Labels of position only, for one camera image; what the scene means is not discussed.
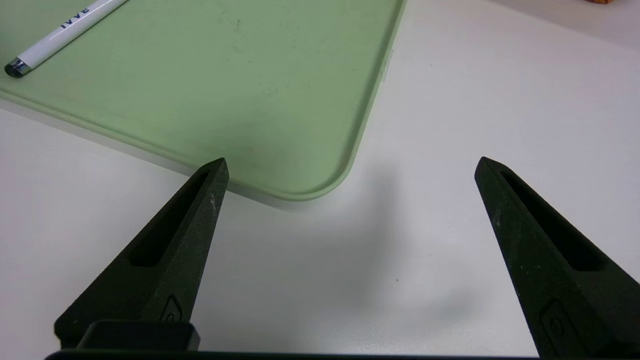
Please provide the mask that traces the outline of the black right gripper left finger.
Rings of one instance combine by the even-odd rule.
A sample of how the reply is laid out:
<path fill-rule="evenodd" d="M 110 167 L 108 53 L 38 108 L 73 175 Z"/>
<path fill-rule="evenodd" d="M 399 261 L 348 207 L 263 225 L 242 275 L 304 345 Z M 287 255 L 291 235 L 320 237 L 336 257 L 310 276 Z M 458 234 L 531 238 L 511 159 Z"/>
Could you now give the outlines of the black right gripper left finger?
<path fill-rule="evenodd" d="M 200 167 L 54 323 L 62 349 L 98 321 L 188 322 L 227 185 L 224 158 Z"/>

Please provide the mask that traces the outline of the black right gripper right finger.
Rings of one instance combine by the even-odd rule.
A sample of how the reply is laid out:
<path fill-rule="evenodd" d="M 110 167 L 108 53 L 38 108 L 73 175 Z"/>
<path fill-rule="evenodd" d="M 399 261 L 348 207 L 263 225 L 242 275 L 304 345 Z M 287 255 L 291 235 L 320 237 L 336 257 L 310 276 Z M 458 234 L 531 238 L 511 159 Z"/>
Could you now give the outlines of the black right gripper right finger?
<path fill-rule="evenodd" d="M 475 182 L 540 358 L 638 358 L 640 286 L 512 169 Z"/>

